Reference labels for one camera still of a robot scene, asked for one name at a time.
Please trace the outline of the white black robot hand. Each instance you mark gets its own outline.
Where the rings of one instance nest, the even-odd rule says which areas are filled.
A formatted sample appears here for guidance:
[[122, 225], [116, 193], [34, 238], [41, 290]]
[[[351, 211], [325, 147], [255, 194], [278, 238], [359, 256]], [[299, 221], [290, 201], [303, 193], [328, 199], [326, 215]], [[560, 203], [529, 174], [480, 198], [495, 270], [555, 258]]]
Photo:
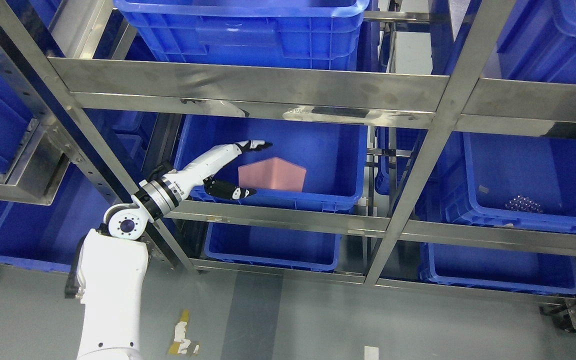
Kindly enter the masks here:
[[215, 178], [224, 167], [240, 155], [259, 152], [270, 148], [272, 142], [264, 140], [245, 140], [224, 145], [215, 145], [183, 167], [182, 170], [169, 171], [160, 180], [172, 191], [178, 201], [190, 196], [190, 191], [203, 185], [205, 193], [214, 198], [235, 201], [245, 199], [257, 193], [256, 189], [240, 187], [236, 184]]

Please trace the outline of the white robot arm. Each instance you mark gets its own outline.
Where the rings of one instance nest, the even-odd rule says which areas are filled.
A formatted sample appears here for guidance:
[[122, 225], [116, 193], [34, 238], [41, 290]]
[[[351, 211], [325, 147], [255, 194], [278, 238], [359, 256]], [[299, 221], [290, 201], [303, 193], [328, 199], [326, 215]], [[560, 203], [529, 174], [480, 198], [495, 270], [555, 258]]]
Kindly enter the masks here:
[[84, 306], [78, 360], [141, 360], [142, 287], [149, 264], [146, 227], [188, 198], [206, 176], [199, 167], [171, 169], [143, 181], [130, 203], [106, 210], [78, 244], [64, 289]]

